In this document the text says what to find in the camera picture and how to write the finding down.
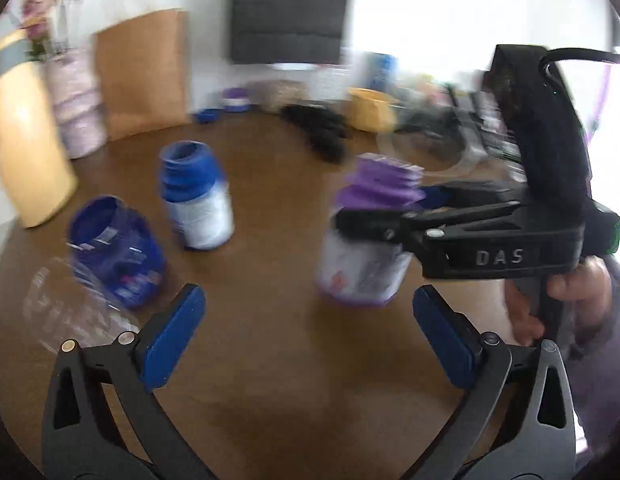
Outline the person's right hand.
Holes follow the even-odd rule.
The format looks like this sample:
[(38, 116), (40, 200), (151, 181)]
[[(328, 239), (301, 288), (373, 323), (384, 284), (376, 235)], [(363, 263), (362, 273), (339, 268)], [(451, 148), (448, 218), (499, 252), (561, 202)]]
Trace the person's right hand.
[[(572, 272), (550, 276), (550, 298), (571, 304), (577, 330), (598, 327), (612, 310), (612, 283), (602, 258), (590, 257)], [(518, 344), (528, 347), (543, 338), (544, 324), (531, 313), (531, 300), (513, 281), (504, 282), (504, 297), (512, 333)]]

